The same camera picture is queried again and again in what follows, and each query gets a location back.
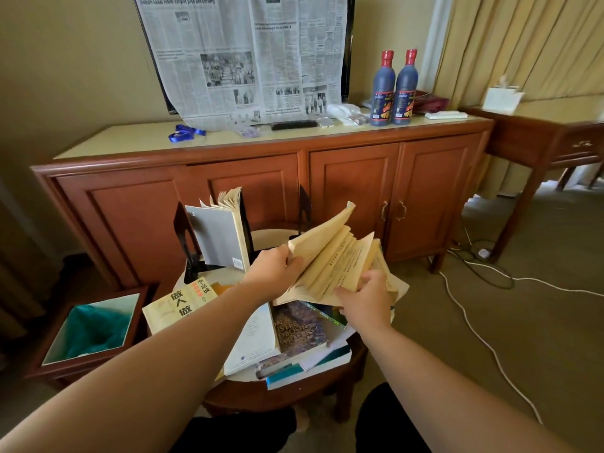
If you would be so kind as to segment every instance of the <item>forearm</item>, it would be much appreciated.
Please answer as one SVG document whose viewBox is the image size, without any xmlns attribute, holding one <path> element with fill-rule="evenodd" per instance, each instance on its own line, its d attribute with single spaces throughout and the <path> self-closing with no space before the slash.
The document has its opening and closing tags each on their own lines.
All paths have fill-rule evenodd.
<svg viewBox="0 0 604 453">
<path fill-rule="evenodd" d="M 572 451 L 396 330 L 363 340 L 433 452 Z"/>
<path fill-rule="evenodd" d="M 229 289 L 63 390 L 0 441 L 0 449 L 167 451 L 249 316 L 268 300 L 262 296 L 253 285 Z M 33 429 L 45 435 L 28 435 Z"/>
</svg>

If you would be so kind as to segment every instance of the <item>bottle label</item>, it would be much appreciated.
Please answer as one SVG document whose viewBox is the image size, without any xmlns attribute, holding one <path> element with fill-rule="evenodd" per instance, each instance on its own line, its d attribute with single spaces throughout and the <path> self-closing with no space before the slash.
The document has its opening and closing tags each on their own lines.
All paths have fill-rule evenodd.
<svg viewBox="0 0 604 453">
<path fill-rule="evenodd" d="M 389 121 L 394 92 L 376 92 L 373 94 L 372 119 L 374 121 Z"/>
<path fill-rule="evenodd" d="M 396 108 L 394 111 L 395 119 L 409 119 L 413 112 L 413 100 L 415 99 L 415 90 L 399 90 L 396 95 Z"/>
</svg>

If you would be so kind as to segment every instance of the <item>blue lanyard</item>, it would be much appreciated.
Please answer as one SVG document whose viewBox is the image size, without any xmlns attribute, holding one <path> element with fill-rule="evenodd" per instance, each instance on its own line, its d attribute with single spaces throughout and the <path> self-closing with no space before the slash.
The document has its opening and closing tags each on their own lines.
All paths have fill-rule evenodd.
<svg viewBox="0 0 604 453">
<path fill-rule="evenodd" d="M 176 126 L 176 132 L 168 135 L 168 139 L 172 143 L 178 143 L 179 141 L 189 141 L 195 138 L 195 135 L 205 136 L 205 130 L 195 129 L 194 127 L 185 126 L 184 124 L 178 124 Z"/>
</svg>

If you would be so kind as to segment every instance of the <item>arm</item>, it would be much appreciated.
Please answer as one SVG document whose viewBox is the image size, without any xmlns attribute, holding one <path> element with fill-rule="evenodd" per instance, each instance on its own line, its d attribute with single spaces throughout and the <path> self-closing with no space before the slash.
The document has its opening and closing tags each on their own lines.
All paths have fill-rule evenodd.
<svg viewBox="0 0 604 453">
<path fill-rule="evenodd" d="M 2 440 L 10 452 L 165 452 L 197 410 L 251 314 L 298 278 L 287 245 L 262 251 L 243 281 L 98 367 Z"/>
<path fill-rule="evenodd" d="M 391 299 L 381 272 L 364 274 L 353 293 L 339 289 L 359 332 L 433 452 L 573 451 L 543 426 L 497 399 L 390 326 Z"/>
</svg>

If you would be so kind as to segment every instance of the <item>hand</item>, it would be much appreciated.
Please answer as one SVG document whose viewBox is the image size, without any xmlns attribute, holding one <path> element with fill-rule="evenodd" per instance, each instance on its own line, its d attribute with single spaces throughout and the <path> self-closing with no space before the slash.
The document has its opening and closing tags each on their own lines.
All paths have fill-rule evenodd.
<svg viewBox="0 0 604 453">
<path fill-rule="evenodd" d="M 362 336 L 390 327 L 392 297 L 386 290 L 386 275 L 379 270 L 361 274 L 362 288 L 352 292 L 336 288 L 335 295 L 342 301 L 343 314 Z"/>
<path fill-rule="evenodd" d="M 261 251 L 242 283 L 254 285 L 261 289 L 266 298 L 264 302 L 281 296 L 304 271 L 304 259 L 297 257 L 288 262 L 289 247 L 287 243 L 276 248 Z"/>
</svg>

